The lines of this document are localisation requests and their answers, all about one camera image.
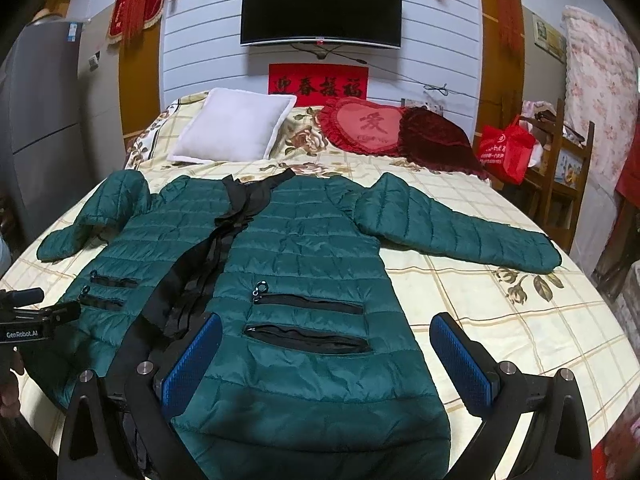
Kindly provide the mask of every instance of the zipper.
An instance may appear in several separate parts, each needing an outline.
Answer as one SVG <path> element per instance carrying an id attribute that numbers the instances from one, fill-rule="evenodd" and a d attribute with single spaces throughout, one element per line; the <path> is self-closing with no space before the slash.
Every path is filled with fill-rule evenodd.
<path id="1" fill-rule="evenodd" d="M 366 339 L 300 327 L 251 325 L 244 329 L 244 334 L 263 343 L 316 354 L 358 354 L 371 350 Z"/>
<path id="2" fill-rule="evenodd" d="M 92 306 L 94 308 L 101 308 L 103 310 L 122 310 L 124 306 L 124 301 L 119 298 L 100 298 L 98 296 L 93 296 L 92 294 L 88 294 L 90 288 L 88 285 L 85 285 L 82 288 L 82 291 L 78 295 L 78 303 L 84 306 Z"/>
<path id="3" fill-rule="evenodd" d="M 296 306 L 299 308 L 315 308 L 318 310 L 332 310 L 334 312 L 343 312 L 345 314 L 363 314 L 364 310 L 361 305 L 354 303 L 345 303 L 343 301 L 334 300 L 318 300 L 315 298 L 303 298 L 295 294 L 276 294 L 269 292 L 267 282 L 258 282 L 255 285 L 252 297 L 255 304 L 284 304 Z"/>
<path id="4" fill-rule="evenodd" d="M 111 276 L 102 276 L 96 270 L 89 273 L 89 281 L 96 285 L 117 286 L 121 288 L 136 288 L 139 281 L 132 278 L 112 278 Z"/>

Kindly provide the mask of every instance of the floral bedsheet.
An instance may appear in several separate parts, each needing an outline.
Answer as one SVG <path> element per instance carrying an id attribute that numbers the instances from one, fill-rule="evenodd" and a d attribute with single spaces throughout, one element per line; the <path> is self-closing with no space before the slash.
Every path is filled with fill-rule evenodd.
<path id="1" fill-rule="evenodd" d="M 297 174 L 329 178 L 343 175 L 371 186 L 393 173 L 411 186 L 464 214 L 539 230 L 529 218 L 474 176 L 430 171 L 404 158 L 365 156 L 332 146 L 316 123 L 317 108 L 295 108 L 280 131 L 271 158 L 256 162 L 215 162 L 201 166 L 170 163 L 166 154 L 184 126 L 200 110 L 206 94 L 173 103 L 133 144 L 127 168 L 140 170 L 152 192 L 179 175 L 242 181 L 262 179 L 285 168 Z M 0 280 L 0 288 L 40 286 L 43 305 L 54 303 L 78 272 L 108 242 L 95 237 L 76 256 L 43 264 L 36 248 L 51 229 L 72 223 L 84 200 L 36 240 Z M 587 277 L 565 255 L 562 265 L 547 275 L 518 272 L 416 251 L 382 248 L 380 255 L 396 295 L 446 407 L 451 423 L 451 463 L 480 424 L 470 416 L 429 343 L 434 314 L 449 312 L 471 339 L 484 344 L 498 361 L 511 360 L 530 374 L 552 375 L 569 367 L 580 386 L 591 442 L 604 436 L 640 384 L 640 367 L 628 339 Z M 37 384 L 20 378 L 22 412 L 32 426 L 57 449 L 63 414 L 46 399 Z M 506 478 L 530 420 L 523 416 L 498 467 L 495 480 Z"/>

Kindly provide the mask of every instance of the red shopping bag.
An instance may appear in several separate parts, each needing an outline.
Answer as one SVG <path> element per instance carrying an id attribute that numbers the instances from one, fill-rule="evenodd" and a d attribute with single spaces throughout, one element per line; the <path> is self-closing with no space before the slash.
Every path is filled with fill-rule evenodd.
<path id="1" fill-rule="evenodd" d="M 520 116 L 516 116 L 504 130 L 484 126 L 478 147 L 478 160 L 486 170 L 511 184 L 522 183 L 536 143 L 533 135 L 518 126 L 519 119 Z"/>

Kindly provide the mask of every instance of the metal pivot bolt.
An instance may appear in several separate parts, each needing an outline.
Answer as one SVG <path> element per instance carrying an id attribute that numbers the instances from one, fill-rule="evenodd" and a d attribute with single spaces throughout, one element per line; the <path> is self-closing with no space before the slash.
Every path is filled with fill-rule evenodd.
<path id="1" fill-rule="evenodd" d="M 569 368 L 561 368 L 560 376 L 565 381 L 573 381 L 574 380 L 574 373 L 571 370 L 569 370 Z"/>
<path id="2" fill-rule="evenodd" d="M 150 374 L 153 370 L 154 370 L 154 364 L 151 361 L 142 361 L 136 368 L 136 371 L 140 375 Z"/>
<path id="3" fill-rule="evenodd" d="M 516 373 L 517 368 L 516 365 L 511 361 L 502 361 L 500 363 L 500 370 L 502 370 L 507 375 L 513 375 L 514 373 Z"/>
<path id="4" fill-rule="evenodd" d="M 94 373 L 91 370 L 85 370 L 80 374 L 81 383 L 88 383 L 93 378 L 94 378 Z"/>

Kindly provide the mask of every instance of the wall-mounted tv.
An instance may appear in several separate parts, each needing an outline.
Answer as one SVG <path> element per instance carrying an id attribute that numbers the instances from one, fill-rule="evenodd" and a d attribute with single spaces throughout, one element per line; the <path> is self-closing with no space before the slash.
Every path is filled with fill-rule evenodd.
<path id="1" fill-rule="evenodd" d="M 324 41 L 400 48 L 402 0 L 242 0 L 240 44 Z"/>

